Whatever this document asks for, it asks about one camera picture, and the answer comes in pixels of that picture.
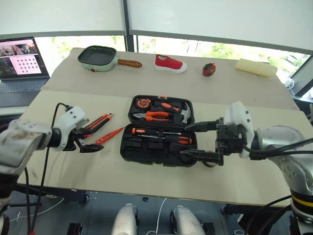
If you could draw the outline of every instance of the white robot leg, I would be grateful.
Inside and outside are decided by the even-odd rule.
[[[205,232],[195,215],[183,206],[177,206],[171,211],[171,224],[176,227],[174,233],[188,235],[205,235]]]
[[[133,204],[126,204],[115,217],[111,235],[137,235],[138,211]]]

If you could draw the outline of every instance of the red canvas shoe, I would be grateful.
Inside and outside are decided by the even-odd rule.
[[[155,68],[180,73],[187,70],[187,65],[166,55],[156,55]]]

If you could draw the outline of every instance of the yellow sponge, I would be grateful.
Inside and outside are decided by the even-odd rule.
[[[277,67],[263,63],[255,62],[251,60],[240,59],[238,60],[236,67],[237,70],[250,72],[256,75],[264,77],[270,77],[276,74]]]

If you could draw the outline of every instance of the wooden pan handle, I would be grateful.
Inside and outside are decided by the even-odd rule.
[[[142,66],[142,63],[135,61],[135,60],[122,60],[122,59],[118,59],[117,63],[119,65],[127,65],[130,67],[135,67],[135,68],[140,68]]]

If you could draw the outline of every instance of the laptop keyboard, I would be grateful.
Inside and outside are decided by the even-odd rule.
[[[47,79],[33,81],[0,82],[0,93],[40,91]]]

